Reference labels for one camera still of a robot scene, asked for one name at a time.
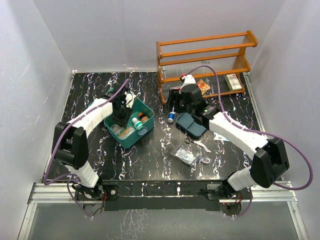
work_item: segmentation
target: wooden shelf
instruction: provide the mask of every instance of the wooden shelf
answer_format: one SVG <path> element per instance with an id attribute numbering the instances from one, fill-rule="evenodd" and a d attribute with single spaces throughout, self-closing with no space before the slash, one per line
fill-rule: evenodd
<path id="1" fill-rule="evenodd" d="M 246 59 L 246 48 L 256 47 L 257 44 L 257 38 L 250 30 L 175 41 L 157 41 L 157 77 L 162 104 L 166 103 L 162 90 L 163 84 L 180 81 L 182 74 L 200 65 L 211 66 L 218 75 L 237 74 L 242 90 L 224 92 L 222 95 L 244 93 L 245 88 L 239 74 L 250 71 L 251 67 Z M 171 46 L 174 51 L 164 51 L 164 48 L 168 48 L 168 46 Z M 199 68 L 192 75 L 194 78 L 205 78 L 214 74 L 207 68 Z M 204 97 L 211 98 L 216 96 L 217 94 L 212 94 Z"/>

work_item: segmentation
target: white label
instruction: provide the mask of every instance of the white label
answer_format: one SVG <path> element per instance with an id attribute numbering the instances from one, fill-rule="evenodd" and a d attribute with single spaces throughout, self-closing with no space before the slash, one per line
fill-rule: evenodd
<path id="1" fill-rule="evenodd" d="M 224 136 L 222 136 L 216 132 L 214 132 L 213 134 L 214 134 L 213 140 L 229 142 L 229 140 L 226 139 Z"/>
<path id="2" fill-rule="evenodd" d="M 229 80 L 229 83 L 231 85 L 232 90 L 240 90 L 242 88 L 240 85 L 240 82 L 237 78 L 237 75 L 229 74 L 226 77 Z"/>

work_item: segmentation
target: teal plastic bin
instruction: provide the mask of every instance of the teal plastic bin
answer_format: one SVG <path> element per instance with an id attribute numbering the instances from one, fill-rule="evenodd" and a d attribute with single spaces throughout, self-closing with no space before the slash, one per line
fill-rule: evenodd
<path id="1" fill-rule="evenodd" d="M 121 146 L 125 149 L 130 148 L 133 144 L 135 144 L 139 139 L 141 139 L 144 135 L 151 131 L 151 129 L 155 126 L 155 113 L 152 111 L 147 105 L 145 105 L 139 98 L 136 98 L 133 104 L 132 115 L 130 116 L 128 126 L 134 128 L 134 132 L 131 133 L 127 138 L 120 139 L 114 131 L 112 131 L 111 126 L 114 122 L 111 119 L 111 116 L 106 117 L 104 119 L 104 125 L 108 128 L 109 133 L 117 140 Z M 133 118 L 139 119 L 138 114 L 143 113 L 149 119 L 142 124 L 143 128 L 140 130 L 135 129 L 135 126 L 132 122 Z"/>

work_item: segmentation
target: scissors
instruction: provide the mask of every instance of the scissors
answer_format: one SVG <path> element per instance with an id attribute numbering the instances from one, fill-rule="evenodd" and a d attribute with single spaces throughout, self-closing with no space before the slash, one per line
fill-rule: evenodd
<path id="1" fill-rule="evenodd" d="M 186 144 L 189 144 L 189 143 L 196 144 L 196 145 L 198 145 L 198 146 L 200 146 L 200 147 L 203 147 L 203 149 L 204 149 L 207 153 L 211 153 L 211 151 L 206 147 L 206 145 L 204 145 L 204 144 L 203 144 L 202 142 L 200 142 L 200 141 L 194 141 L 194 140 L 192 140 L 190 137 L 186 137 L 185 140 L 184 140 L 184 142 L 185 142 Z"/>

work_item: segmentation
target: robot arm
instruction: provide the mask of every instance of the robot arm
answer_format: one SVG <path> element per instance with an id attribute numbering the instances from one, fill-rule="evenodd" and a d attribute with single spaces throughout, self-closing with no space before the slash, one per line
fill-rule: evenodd
<path id="1" fill-rule="evenodd" d="M 289 169 L 282 140 L 244 131 L 244 125 L 230 117 L 229 122 L 226 113 L 203 98 L 192 75 L 182 76 L 181 80 L 184 82 L 180 89 L 170 90 L 168 109 L 174 106 L 177 113 L 189 113 L 197 124 L 224 136 L 252 159 L 252 166 L 232 173 L 222 182 L 218 188 L 221 196 L 230 198 L 237 191 L 256 185 L 269 188 Z"/>
<path id="2" fill-rule="evenodd" d="M 113 95 L 113 92 L 115 92 L 114 89 L 98 96 L 83 113 L 67 123 L 59 122 L 54 129 L 53 146 L 56 145 L 64 129 L 84 115 L 66 132 L 54 158 L 70 170 L 71 173 L 77 175 L 81 186 L 76 190 L 87 194 L 87 196 L 90 195 L 92 198 L 101 195 L 101 190 L 98 189 L 101 179 L 88 162 L 88 137 L 93 129 L 109 116 L 112 117 L 113 122 L 116 124 L 126 127 L 136 97 L 132 92 L 129 92 L 128 88 L 124 87 L 112 102 L 102 105 Z M 90 112 L 91 109 L 97 106 L 100 107 Z"/>

